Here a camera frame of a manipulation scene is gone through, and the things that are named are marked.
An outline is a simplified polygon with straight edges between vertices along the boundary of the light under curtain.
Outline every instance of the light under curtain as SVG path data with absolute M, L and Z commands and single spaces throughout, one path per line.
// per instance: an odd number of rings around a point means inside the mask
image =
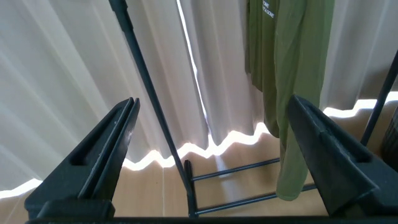
M 264 115 L 244 72 L 246 0 L 127 4 L 177 148 L 253 135 Z M 398 2 L 335 4 L 321 106 L 346 110 L 377 96 L 398 48 Z M 170 156 L 107 0 L 1 1 L 0 77 L 0 190 L 44 179 L 130 96 L 141 110 L 127 159 Z

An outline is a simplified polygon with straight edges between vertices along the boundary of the clothing rack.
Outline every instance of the clothing rack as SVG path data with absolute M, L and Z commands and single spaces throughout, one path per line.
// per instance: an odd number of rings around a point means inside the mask
M 224 174 L 230 174 L 233 172 L 238 172 L 238 171 L 242 171 L 242 170 L 246 170 L 246 169 L 252 169 L 252 168 L 256 168 L 256 167 L 260 167 L 260 166 L 266 166 L 269 164 L 273 164 L 275 162 L 279 162 L 280 159 L 276 158 L 276 159 L 271 159 L 268 161 L 262 161 L 262 162 L 257 162 L 254 164 L 249 164 L 246 166 L 222 170 L 222 171 L 218 171 L 218 172 L 214 172 L 214 173 L 210 173 L 210 174 L 200 175 L 200 176 L 196 176 L 196 177 L 193 176 L 192 163 L 189 160 L 186 160 L 184 162 L 184 165 L 182 165 L 181 160 L 178 156 L 177 149 L 173 142 L 169 127 L 167 126 L 167 122 L 166 122 L 164 113 L 163 113 L 162 108 L 159 103 L 159 99 L 156 95 L 154 86 L 153 86 L 152 81 L 149 76 L 147 66 L 145 64 L 144 58 L 143 58 L 141 50 L 139 48 L 139 44 L 138 44 L 136 36 L 134 34 L 134 30 L 133 30 L 133 26 L 132 26 L 132 23 L 131 23 L 131 20 L 129 17 L 129 13 L 127 12 L 126 1 L 125 0 L 109 0 L 109 2 L 111 4 L 112 10 L 115 12 L 115 15 L 118 19 L 120 26 L 121 26 L 121 29 L 124 32 L 124 35 L 126 37 L 129 48 L 131 50 L 132 56 L 134 57 L 134 60 L 136 61 L 138 71 L 140 73 L 142 81 L 143 81 L 145 88 L 147 90 L 147 93 L 149 95 L 149 98 L 150 98 L 150 101 L 154 108 L 154 111 L 156 113 L 157 119 L 159 120 L 160 127 L 163 130 L 165 139 L 166 139 L 167 144 L 171 151 L 171 155 L 173 156 L 175 165 L 178 169 L 178 173 L 180 174 L 180 177 L 184 184 L 185 190 L 187 191 L 188 216 L 190 218 L 195 218 L 204 213 L 215 212 L 218 210 L 224 210 L 227 208 L 233 208 L 233 207 L 237 207 L 237 206 L 241 206 L 241 205 L 246 205 L 249 203 L 260 202 L 263 200 L 269 200 L 272 198 L 276 198 L 277 196 L 275 193 L 268 193 L 268 194 L 251 197 L 251 198 L 238 200 L 235 202 L 224 203 L 221 205 L 214 205 L 214 206 L 205 207 L 205 208 L 198 208 L 197 198 L 196 198 L 196 193 L 195 193 L 195 181 L 208 179 L 208 178 L 212 178 L 212 177 L 216 177 L 216 176 L 220 176 L 220 175 L 224 175 Z M 379 98 L 377 99 L 377 104 L 374 109 L 374 112 L 372 113 L 372 115 L 369 119 L 364 136 L 362 138 L 361 143 L 364 145 L 366 145 L 366 143 L 368 142 L 368 140 L 370 138 L 370 135 L 374 129 L 374 126 L 376 125 L 376 121 L 380 115 L 380 112 L 382 110 L 384 102 L 387 98 L 387 94 L 390 92 L 390 90 L 392 88 L 392 84 L 397 75 L 397 67 L 398 67 L 398 56 L 396 55 L 394 58 L 394 62 L 391 66 L 390 72 L 387 76 L 387 79 L 383 85 L 382 91 L 380 92 Z M 312 190 L 315 188 L 316 188 L 315 184 L 309 184 L 309 185 L 305 185 L 303 187 L 302 191 Z

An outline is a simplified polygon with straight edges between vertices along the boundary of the wooden floor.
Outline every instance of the wooden floor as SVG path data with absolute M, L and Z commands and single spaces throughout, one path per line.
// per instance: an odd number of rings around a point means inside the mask
M 376 154 L 379 154 L 381 139 L 396 106 L 397 103 L 385 106 L 368 144 L 369 149 Z M 334 120 L 359 139 L 369 114 L 369 110 L 362 110 L 354 118 Z M 252 146 L 235 143 L 220 156 L 205 159 L 196 154 L 188 154 L 183 160 L 190 159 L 193 163 L 194 175 L 201 175 L 273 159 L 278 156 L 279 140 L 264 134 L 260 141 Z M 278 173 L 279 163 L 275 163 L 200 180 L 195 184 L 198 206 L 205 207 L 232 202 L 266 192 L 273 192 L 275 191 Z M 312 181 L 312 178 L 308 176 L 306 183 Z M 24 210 L 23 203 L 29 193 L 0 200 L 0 223 L 23 223 L 27 220 L 27 212 Z M 113 204 L 116 208 L 117 217 L 186 217 L 188 214 L 185 189 L 175 166 L 163 169 L 156 162 L 140 171 L 123 168 L 116 187 Z M 327 212 L 318 191 L 310 190 L 301 193 L 299 198 L 292 202 L 274 198 L 202 216 L 286 215 L 327 215 Z

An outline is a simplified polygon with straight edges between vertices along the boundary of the olive green garment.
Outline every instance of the olive green garment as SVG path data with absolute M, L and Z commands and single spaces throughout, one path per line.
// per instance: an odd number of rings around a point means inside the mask
M 334 0 L 248 0 L 246 72 L 263 92 L 264 122 L 280 138 L 276 194 L 296 199 L 307 166 L 287 118 L 297 94 L 319 105 Z

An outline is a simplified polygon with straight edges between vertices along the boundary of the horizontal bar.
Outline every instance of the horizontal bar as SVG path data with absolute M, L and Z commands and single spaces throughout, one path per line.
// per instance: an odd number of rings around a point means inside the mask
M 308 191 L 308 190 L 312 190 L 312 189 L 316 189 L 316 185 L 315 184 L 307 184 L 304 185 L 302 192 L 304 191 Z M 230 203 L 225 203 L 222 205 L 214 205 L 214 206 L 210 206 L 210 207 L 205 207 L 205 208 L 199 208 L 197 211 L 197 215 L 201 215 L 201 214 L 205 214 L 205 213 L 210 213 L 210 212 L 216 212 L 216 211 L 220 211 L 220 210 L 224 210 L 227 208 L 233 208 L 233 207 L 238 207 L 241 205 L 247 205 L 250 203 L 254 203 L 254 202 L 260 202 L 263 200 L 269 200 L 269 199 L 273 199 L 276 198 L 276 193 L 268 193 L 268 194 L 264 194 L 264 195 L 258 195 L 255 197 L 251 197 L 251 198 L 247 198 L 247 199 L 242 199 L 242 200 L 238 200 L 235 202 L 230 202 Z
M 268 164 L 273 164 L 275 162 L 279 162 L 279 158 L 270 159 L 268 161 L 257 162 L 255 164 L 249 164 L 246 166 L 235 167 L 235 168 L 228 169 L 228 170 L 222 170 L 222 171 L 218 171 L 218 172 L 214 172 L 214 173 L 210 173 L 210 174 L 200 175 L 197 177 L 192 177 L 192 181 L 203 180 L 203 179 L 207 179 L 207 178 L 211 178 L 211 177 L 216 177 L 219 175 L 230 174 L 230 173 L 237 172 L 237 171 L 242 171 L 242 170 L 251 169 L 251 168 L 255 168 L 255 167 L 265 166 Z

